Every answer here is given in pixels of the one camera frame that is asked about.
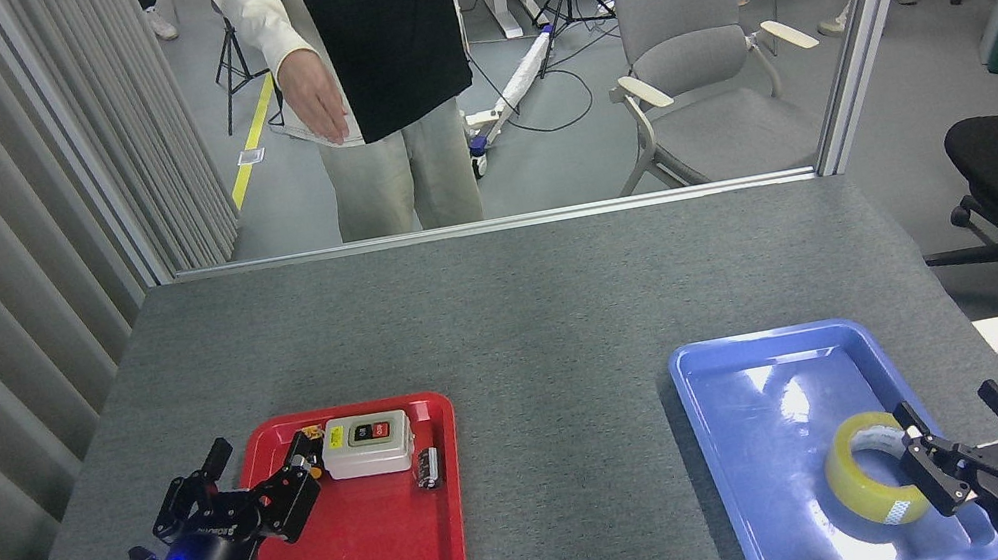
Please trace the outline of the person's right hand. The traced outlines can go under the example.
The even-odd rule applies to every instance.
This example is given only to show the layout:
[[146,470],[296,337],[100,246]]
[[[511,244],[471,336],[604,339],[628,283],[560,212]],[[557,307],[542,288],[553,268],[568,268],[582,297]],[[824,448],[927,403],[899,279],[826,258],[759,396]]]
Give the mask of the person's right hand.
[[280,65],[280,88],[291,111],[318,138],[345,143],[349,132],[343,96],[320,56],[312,49],[296,49]]

